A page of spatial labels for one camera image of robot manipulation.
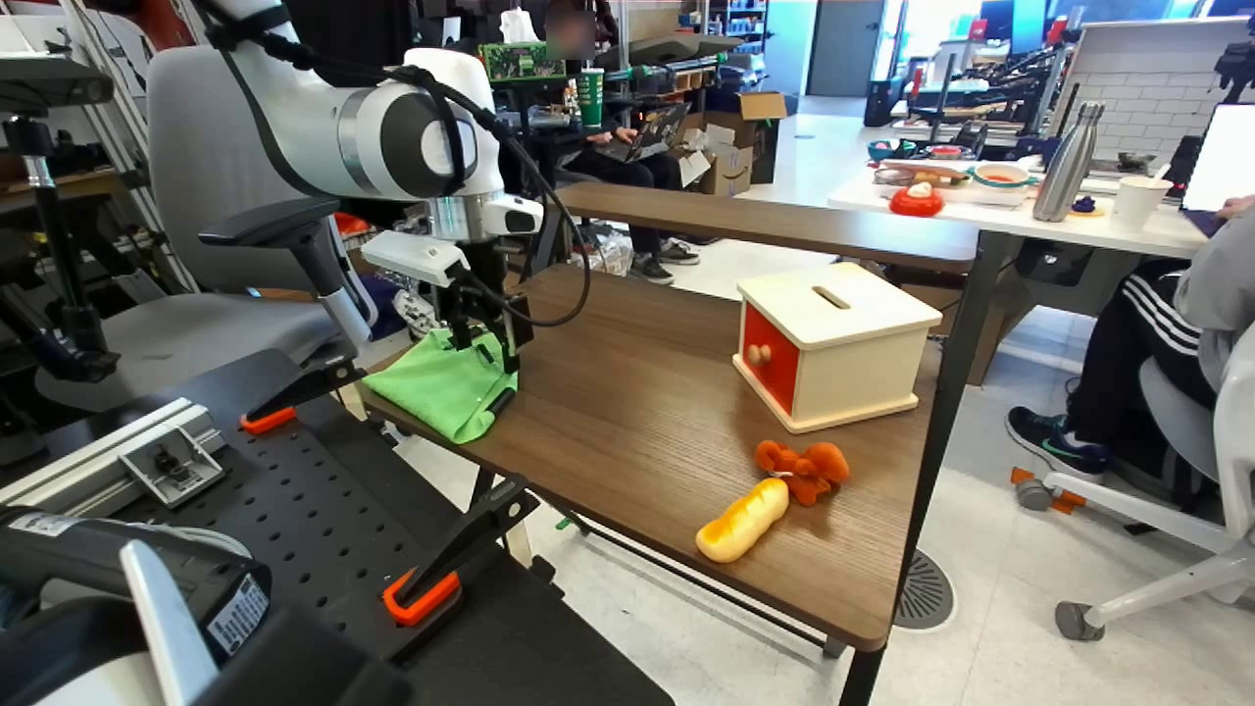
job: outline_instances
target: office chair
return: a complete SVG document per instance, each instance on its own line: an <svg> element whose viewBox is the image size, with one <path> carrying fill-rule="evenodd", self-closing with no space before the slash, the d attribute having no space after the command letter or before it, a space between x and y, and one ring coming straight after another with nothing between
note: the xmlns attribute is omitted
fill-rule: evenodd
<svg viewBox="0 0 1255 706"><path fill-rule="evenodd" d="M34 377L39 396L62 409L124 409L263 349L302 366L343 339L319 304L246 298L251 287L309 289L290 253L202 245L208 228L255 207L277 207L307 238L332 238L332 203L298 195L271 168L228 62L208 47L161 50L148 62L144 98L152 128L148 178L168 246L213 296L168 296L107 317L101 334L119 353L119 370L107 379L59 379L46 370Z"/></svg>
<svg viewBox="0 0 1255 706"><path fill-rule="evenodd" d="M1162 575L1147 587L1114 595L1106 603L1070 603L1056 608L1056 629L1068 641L1094 643L1109 620L1149 612L1183 595L1213 591L1222 603L1234 603L1255 583L1255 327L1233 349L1233 360L1220 379L1215 413L1183 396L1157 360L1136 370L1141 396L1153 424L1166 433L1169 447L1189 459L1207 484L1220 485L1222 526L1199 522L1191 514L1097 485L1089 479L1051 472L1041 485L1022 484L1021 502L1045 508L1045 491L1070 491L1094 508L1106 508L1122 518L1147 522L1169 539L1182 539L1204 555L1199 564L1189 564L1174 575Z"/></svg>

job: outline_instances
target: green cloth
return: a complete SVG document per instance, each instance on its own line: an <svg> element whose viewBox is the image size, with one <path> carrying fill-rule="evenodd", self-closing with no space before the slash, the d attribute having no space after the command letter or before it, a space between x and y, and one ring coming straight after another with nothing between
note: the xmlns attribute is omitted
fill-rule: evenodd
<svg viewBox="0 0 1255 706"><path fill-rule="evenodd" d="M451 443L473 443L519 392L519 374L503 366L503 340L477 334L466 349L451 344L451 331L430 331L395 366L366 377L366 390L424 420Z"/></svg>

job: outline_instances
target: orange toy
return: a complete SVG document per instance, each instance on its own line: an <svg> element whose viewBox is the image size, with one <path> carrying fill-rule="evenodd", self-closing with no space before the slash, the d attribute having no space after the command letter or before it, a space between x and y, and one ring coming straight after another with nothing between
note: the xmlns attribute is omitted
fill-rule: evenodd
<svg viewBox="0 0 1255 706"><path fill-rule="evenodd" d="M787 484L792 502L817 508L850 479L850 459L837 443L817 443L807 451L792 451L777 441L761 441L752 447L752 467L761 475L779 475Z"/></svg>

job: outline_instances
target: floor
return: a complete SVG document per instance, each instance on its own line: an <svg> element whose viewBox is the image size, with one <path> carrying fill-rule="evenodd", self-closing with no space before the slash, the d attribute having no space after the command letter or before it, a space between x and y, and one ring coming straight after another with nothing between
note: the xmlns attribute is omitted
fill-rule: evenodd
<svg viewBox="0 0 1255 706"><path fill-rule="evenodd" d="M761 199L822 203L864 168L864 110L812 102L783 127L777 186ZM765 271L822 266L829 255L715 245L673 287L732 296ZM880 706L1005 706L1005 704L1207 704L1255 694L1255 612L1183 599L1109 629L1104 643L1068 643L1051 629L1056 599L1104 599L1189 562L1189 551L1130 539L1097 514L1029 514L1009 472L1036 467L1009 443L1009 404L1058 409L1087 344L1087 317L1036 310L1002 349L985 390L970 390L949 441L923 551L949 573L956 608L940 629L893 632L875 689ZM471 496L471 462L403 441L403 457L451 497ZM531 518L534 555L557 564L570 603L588 615L681 706L820 706L837 704L846 660L770 629L596 539L553 510Z"/></svg>

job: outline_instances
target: black pants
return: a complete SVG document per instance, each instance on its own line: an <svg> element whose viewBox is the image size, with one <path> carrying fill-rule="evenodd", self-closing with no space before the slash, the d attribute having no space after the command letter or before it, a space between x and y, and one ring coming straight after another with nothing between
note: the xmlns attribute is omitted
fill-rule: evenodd
<svg viewBox="0 0 1255 706"><path fill-rule="evenodd" d="M1199 370L1199 331L1178 306L1169 271L1182 262L1147 262L1097 313L1083 379L1068 396L1068 429L1089 443L1122 447L1141 420L1136 370L1157 360L1166 377L1199 404L1215 404Z"/></svg>
<svg viewBox="0 0 1255 706"><path fill-rule="evenodd" d="M638 187L680 187L680 160L671 155L656 155L649 160L616 160L604 155L582 155L571 172L588 172L607 186L638 186ZM656 228L633 228L633 253L637 255L658 255L667 233Z"/></svg>

